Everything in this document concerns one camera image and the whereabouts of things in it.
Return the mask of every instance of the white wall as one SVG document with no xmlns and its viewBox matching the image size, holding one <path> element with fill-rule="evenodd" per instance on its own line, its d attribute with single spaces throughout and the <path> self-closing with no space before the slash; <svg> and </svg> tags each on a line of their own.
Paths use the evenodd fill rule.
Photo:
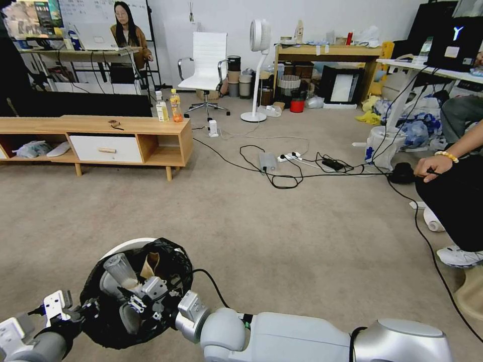
<svg viewBox="0 0 483 362">
<path fill-rule="evenodd" d="M 154 36 L 163 82 L 177 85 L 179 76 L 174 64 L 169 64 L 166 38 L 176 38 L 177 29 L 189 22 L 187 1 L 148 0 L 152 8 Z M 298 19 L 303 20 L 304 40 L 321 39 L 335 30 L 346 36 L 349 31 L 360 31 L 376 25 L 381 40 L 401 40 L 408 35 L 419 4 L 427 0 L 193 0 L 194 18 L 204 31 L 228 33 L 228 55 L 241 56 L 242 68 L 255 68 L 259 53 L 249 47 L 250 23 L 254 18 L 265 18 L 272 25 L 272 40 L 293 36 Z M 177 50 L 187 49 L 192 39 L 177 41 Z M 271 50 L 266 64 L 272 63 Z"/>
</svg>

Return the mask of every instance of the person's hand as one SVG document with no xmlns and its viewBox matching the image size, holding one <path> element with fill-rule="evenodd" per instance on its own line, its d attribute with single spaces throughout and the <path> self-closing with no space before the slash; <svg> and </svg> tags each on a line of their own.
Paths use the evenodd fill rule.
<svg viewBox="0 0 483 362">
<path fill-rule="evenodd" d="M 414 174 L 416 176 L 424 177 L 424 182 L 428 183 L 438 177 L 436 174 L 429 173 L 429 169 L 432 169 L 437 173 L 444 173 L 451 167 L 453 167 L 453 161 L 451 158 L 443 155 L 421 158 L 414 170 Z"/>
<path fill-rule="evenodd" d="M 483 66 L 483 52 L 478 53 L 474 65 L 475 67 Z"/>
</svg>

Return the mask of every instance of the laptop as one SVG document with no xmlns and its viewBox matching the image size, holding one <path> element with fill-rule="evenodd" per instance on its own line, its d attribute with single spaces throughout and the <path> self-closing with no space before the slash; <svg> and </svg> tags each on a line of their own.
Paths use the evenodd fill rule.
<svg viewBox="0 0 483 362">
<path fill-rule="evenodd" d="M 452 18 L 433 38 L 426 65 L 469 72 L 483 40 L 483 17 Z"/>
<path fill-rule="evenodd" d="M 72 24 L 85 50 L 119 50 L 114 35 L 106 23 Z"/>
</svg>

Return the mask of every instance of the white sticker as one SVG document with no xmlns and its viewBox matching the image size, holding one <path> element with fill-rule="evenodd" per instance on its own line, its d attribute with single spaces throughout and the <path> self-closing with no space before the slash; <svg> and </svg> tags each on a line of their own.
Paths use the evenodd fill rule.
<svg viewBox="0 0 483 362">
<path fill-rule="evenodd" d="M 459 47 L 447 47 L 444 56 L 446 58 L 457 58 L 459 53 Z"/>
</svg>

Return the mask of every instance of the bracelet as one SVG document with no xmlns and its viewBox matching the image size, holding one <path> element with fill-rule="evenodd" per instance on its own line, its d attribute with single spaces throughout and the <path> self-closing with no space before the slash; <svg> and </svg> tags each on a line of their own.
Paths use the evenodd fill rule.
<svg viewBox="0 0 483 362">
<path fill-rule="evenodd" d="M 451 158 L 451 160 L 454 162 L 454 163 L 458 163 L 459 162 L 459 159 L 455 156 L 453 156 L 451 153 L 449 152 L 446 152 L 446 151 L 438 151 L 434 154 L 435 156 L 446 156 L 446 157 L 449 157 Z"/>
</svg>

